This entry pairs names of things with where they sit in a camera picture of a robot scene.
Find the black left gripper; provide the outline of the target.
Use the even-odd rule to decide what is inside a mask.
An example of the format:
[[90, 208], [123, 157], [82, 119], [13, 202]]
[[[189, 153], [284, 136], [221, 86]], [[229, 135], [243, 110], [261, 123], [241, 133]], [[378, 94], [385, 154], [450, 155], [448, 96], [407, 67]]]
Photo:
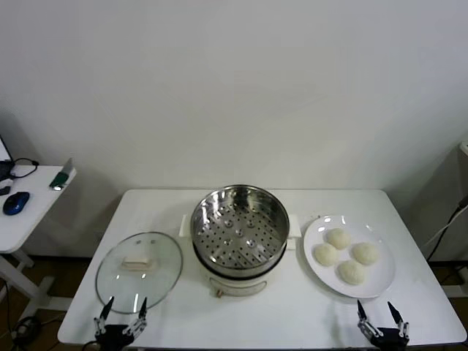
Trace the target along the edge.
[[114, 302], [111, 296], [103, 307], [99, 317], [94, 318], [94, 335], [101, 346], [127, 346], [134, 341], [134, 336], [139, 336], [147, 326], [147, 298], [143, 300], [138, 318], [130, 325], [106, 325], [107, 317]]

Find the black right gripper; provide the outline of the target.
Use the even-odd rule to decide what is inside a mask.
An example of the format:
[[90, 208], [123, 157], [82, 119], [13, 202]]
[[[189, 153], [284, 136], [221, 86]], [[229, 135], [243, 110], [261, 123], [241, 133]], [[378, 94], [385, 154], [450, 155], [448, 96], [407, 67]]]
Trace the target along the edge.
[[374, 346], [406, 346], [409, 342], [409, 323], [403, 321], [400, 312], [388, 301], [388, 308], [397, 325], [396, 328], [376, 328], [368, 320], [364, 307], [357, 300], [358, 328], [361, 333], [371, 339]]

